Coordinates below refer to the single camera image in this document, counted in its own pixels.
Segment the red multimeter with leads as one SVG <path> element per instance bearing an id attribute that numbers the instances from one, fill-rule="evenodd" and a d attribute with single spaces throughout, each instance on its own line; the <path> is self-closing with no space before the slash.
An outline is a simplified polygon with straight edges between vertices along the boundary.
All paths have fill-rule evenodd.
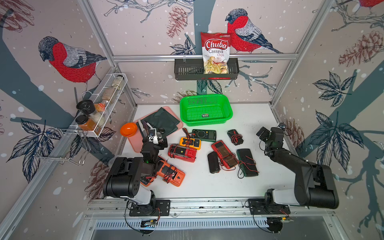
<path id="1" fill-rule="evenodd" d="M 196 154 L 196 149 L 177 144 L 170 145 L 168 150 L 168 156 L 170 158 L 179 159 L 189 163 L 194 163 L 196 161 Z"/>

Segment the green-black multimeter with leads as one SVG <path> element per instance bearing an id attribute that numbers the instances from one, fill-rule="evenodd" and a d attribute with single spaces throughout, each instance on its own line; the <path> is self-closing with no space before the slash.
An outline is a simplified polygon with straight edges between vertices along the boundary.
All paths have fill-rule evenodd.
<path id="1" fill-rule="evenodd" d="M 257 177 L 259 171 L 250 149 L 238 149 L 236 151 L 239 160 L 238 178 Z"/>

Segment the yellow multimeter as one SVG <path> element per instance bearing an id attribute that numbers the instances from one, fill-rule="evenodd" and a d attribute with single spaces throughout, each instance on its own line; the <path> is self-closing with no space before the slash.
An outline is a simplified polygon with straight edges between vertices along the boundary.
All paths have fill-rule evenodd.
<path id="1" fill-rule="evenodd" d="M 183 147 L 192 148 L 195 150 L 200 150 L 202 143 L 199 139 L 184 137 L 184 138 L 181 138 L 179 145 Z"/>

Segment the red slim multimeter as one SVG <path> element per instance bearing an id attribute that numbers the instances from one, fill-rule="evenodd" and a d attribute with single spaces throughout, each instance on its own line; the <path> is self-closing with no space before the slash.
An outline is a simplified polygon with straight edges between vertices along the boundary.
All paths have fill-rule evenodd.
<path id="1" fill-rule="evenodd" d="M 225 171 L 231 171 L 239 164 L 239 160 L 236 155 L 228 148 L 228 146 L 222 141 L 217 141 L 211 144 L 213 151 L 218 155 L 219 161 Z"/>

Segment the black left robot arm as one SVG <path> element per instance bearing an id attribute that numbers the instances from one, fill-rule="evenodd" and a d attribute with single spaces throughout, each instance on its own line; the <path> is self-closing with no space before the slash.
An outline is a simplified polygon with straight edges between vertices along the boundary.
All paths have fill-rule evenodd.
<path id="1" fill-rule="evenodd" d="M 154 208 L 153 191 L 142 188 L 141 178 L 154 178 L 159 170 L 159 151 L 168 146 L 165 130 L 150 128 L 143 139 L 142 157 L 115 157 L 110 160 L 110 171 L 103 184 L 105 197 L 127 198 L 138 207 Z"/>

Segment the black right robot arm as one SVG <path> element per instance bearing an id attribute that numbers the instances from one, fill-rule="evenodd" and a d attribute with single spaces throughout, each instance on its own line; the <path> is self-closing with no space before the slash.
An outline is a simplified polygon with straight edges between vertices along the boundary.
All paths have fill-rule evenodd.
<path id="1" fill-rule="evenodd" d="M 295 174 L 292 189 L 269 189 L 265 193 L 267 205 L 307 206 L 337 209 L 339 196 L 330 167 L 311 163 L 283 148 L 284 130 L 260 128 L 257 136 L 265 143 L 265 155 Z"/>

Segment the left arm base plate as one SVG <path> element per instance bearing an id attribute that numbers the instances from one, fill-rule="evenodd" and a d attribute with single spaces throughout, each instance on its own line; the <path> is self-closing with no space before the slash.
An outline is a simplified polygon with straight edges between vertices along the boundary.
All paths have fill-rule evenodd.
<path id="1" fill-rule="evenodd" d="M 138 205 L 130 202 L 128 205 L 130 217 L 151 217 L 151 216 L 169 216 L 171 201 L 170 200 L 155 200 L 148 205 Z"/>

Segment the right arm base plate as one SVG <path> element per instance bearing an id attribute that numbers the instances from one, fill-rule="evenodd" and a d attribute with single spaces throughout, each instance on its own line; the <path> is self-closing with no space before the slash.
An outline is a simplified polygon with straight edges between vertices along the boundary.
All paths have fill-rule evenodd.
<path id="1" fill-rule="evenodd" d="M 248 208 L 251 215 L 290 215 L 287 205 L 267 204 L 264 199 L 248 199 Z"/>

